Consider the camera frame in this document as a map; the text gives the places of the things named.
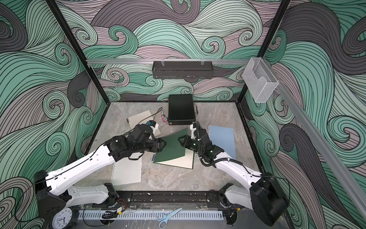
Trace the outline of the beige spiral notebook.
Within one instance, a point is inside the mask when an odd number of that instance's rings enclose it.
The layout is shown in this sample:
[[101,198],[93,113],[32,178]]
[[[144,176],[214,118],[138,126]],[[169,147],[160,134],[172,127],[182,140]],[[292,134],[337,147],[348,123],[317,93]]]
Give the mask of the beige spiral notebook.
[[136,125],[146,124],[153,130],[154,136],[159,136],[161,131],[159,130],[159,124],[155,121],[150,110],[136,114],[126,119],[130,125],[131,130],[127,133],[129,134]]

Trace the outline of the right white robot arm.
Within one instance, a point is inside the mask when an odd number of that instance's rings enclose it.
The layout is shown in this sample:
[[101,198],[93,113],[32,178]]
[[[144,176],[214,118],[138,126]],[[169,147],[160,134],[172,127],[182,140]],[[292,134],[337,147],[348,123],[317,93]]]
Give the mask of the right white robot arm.
[[230,185],[224,189],[225,199],[233,205],[252,210],[266,225],[273,226],[289,207],[289,198],[271,173],[255,171],[233,159],[224,149],[216,146],[209,134],[196,122],[190,125],[191,135],[178,138],[181,146],[198,153],[201,164],[215,167],[242,185]]

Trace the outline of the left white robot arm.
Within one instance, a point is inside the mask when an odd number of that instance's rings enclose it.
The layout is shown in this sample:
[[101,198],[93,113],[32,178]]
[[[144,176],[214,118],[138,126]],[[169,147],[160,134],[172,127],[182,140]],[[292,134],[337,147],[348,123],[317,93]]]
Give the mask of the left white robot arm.
[[93,172],[121,159],[133,160],[132,154],[158,153],[166,142],[154,136],[158,124],[138,124],[129,134],[114,136],[97,150],[73,163],[51,172],[41,170],[34,175],[39,217],[50,219],[61,210],[84,204],[112,207],[118,194],[111,183],[97,187],[78,188],[75,183]]

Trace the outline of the dark green spiral notebook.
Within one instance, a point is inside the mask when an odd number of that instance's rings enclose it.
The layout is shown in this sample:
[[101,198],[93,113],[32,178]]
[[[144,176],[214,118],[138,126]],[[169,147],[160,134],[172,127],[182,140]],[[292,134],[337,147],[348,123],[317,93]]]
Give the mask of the dark green spiral notebook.
[[184,169],[193,169],[194,152],[182,147],[179,138],[191,137],[190,129],[186,128],[174,134],[161,137],[166,142],[166,146],[159,153],[156,153],[152,162],[155,164],[179,167]]

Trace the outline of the torn white lined page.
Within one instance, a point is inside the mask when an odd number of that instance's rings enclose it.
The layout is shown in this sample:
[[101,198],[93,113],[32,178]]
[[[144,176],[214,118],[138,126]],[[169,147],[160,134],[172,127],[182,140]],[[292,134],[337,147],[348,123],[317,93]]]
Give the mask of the torn white lined page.
[[141,182],[142,159],[123,158],[113,164],[111,183],[114,186]]

